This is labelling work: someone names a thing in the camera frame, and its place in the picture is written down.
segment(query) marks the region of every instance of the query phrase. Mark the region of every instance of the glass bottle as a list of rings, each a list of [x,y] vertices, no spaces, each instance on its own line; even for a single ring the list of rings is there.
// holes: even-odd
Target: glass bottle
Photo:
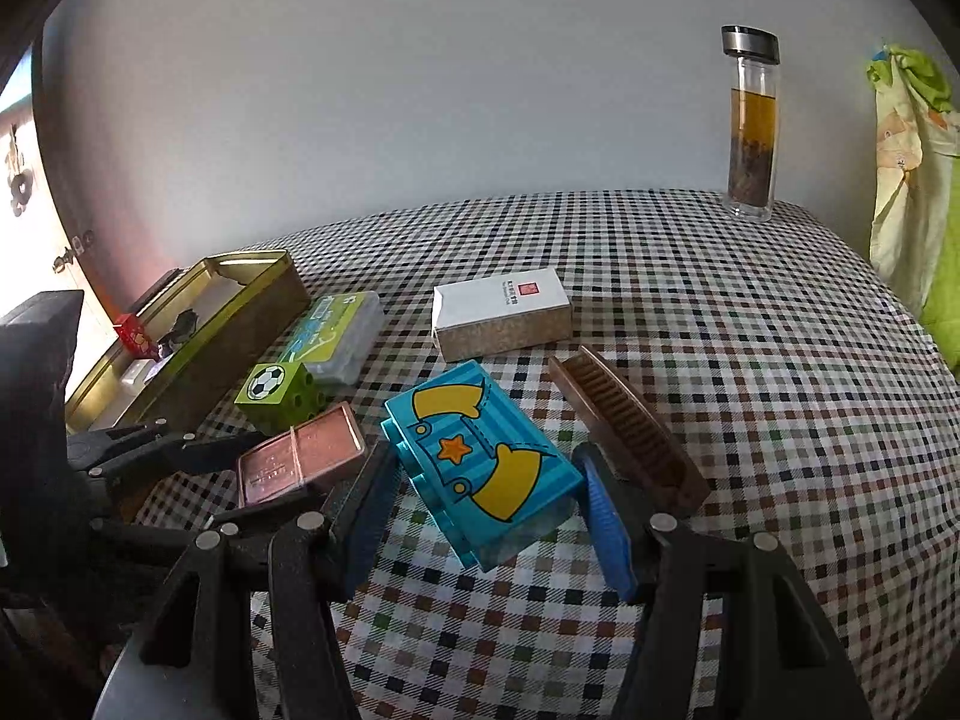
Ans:
[[[750,26],[725,26],[723,51],[733,60],[730,173],[724,205],[733,215],[768,220],[773,213],[779,108],[779,43]]]

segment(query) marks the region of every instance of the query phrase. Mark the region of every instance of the checkered tablecloth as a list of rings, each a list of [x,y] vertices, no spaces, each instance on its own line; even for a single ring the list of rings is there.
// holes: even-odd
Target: checkered tablecloth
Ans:
[[[656,405],[709,479],[693,527],[778,534],[876,717],[906,716],[946,661],[960,619],[960,389],[928,334],[805,211],[781,204],[752,224],[726,215],[714,194],[544,194],[396,211],[267,243],[290,250],[312,295],[380,294],[386,329],[344,392],[370,437],[385,400],[445,369],[430,343],[435,285],[555,266],[574,304],[574,340],[482,362],[560,450],[586,431],[547,378],[546,356],[589,343]],[[235,394],[200,432],[244,427]],[[229,473],[172,477],[140,519],[198,528],[235,495]],[[710,603],[699,704],[712,699],[718,656]],[[579,517],[496,571],[463,571],[408,485],[370,581],[334,614],[362,713],[397,720],[604,716],[637,619],[605,589]],[[270,718],[278,695],[265,596],[254,599],[253,637]]]

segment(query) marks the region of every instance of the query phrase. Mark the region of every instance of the gray wall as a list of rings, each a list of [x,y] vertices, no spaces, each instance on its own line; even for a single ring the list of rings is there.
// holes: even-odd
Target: gray wall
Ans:
[[[724,23],[781,38],[779,197],[865,250],[865,63],[947,64],[908,0],[66,0],[44,71],[101,245],[146,284],[390,208],[722,188]]]

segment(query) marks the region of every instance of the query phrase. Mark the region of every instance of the silver screw head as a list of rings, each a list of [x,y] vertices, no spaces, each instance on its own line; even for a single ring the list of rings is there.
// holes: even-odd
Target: silver screw head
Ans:
[[[754,546],[757,549],[762,550],[763,552],[776,552],[776,548],[779,547],[779,541],[776,540],[776,536],[772,533],[754,533]]]
[[[319,531],[325,522],[326,517],[320,512],[304,512],[296,518],[296,526],[302,531]]]
[[[216,531],[203,531],[194,543],[203,550],[213,549],[220,543],[220,534]]]
[[[677,519],[673,514],[666,512],[657,512],[650,517],[650,527],[660,533],[670,533],[677,528]]]

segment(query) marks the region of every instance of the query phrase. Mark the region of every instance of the open box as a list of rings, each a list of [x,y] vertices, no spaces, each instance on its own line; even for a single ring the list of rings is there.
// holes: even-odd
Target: open box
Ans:
[[[200,260],[137,313],[156,339],[181,311],[194,308],[197,332],[139,394],[121,383],[133,357],[117,338],[67,400],[67,429],[78,433],[161,417],[176,430],[195,429],[309,304],[285,250]]]

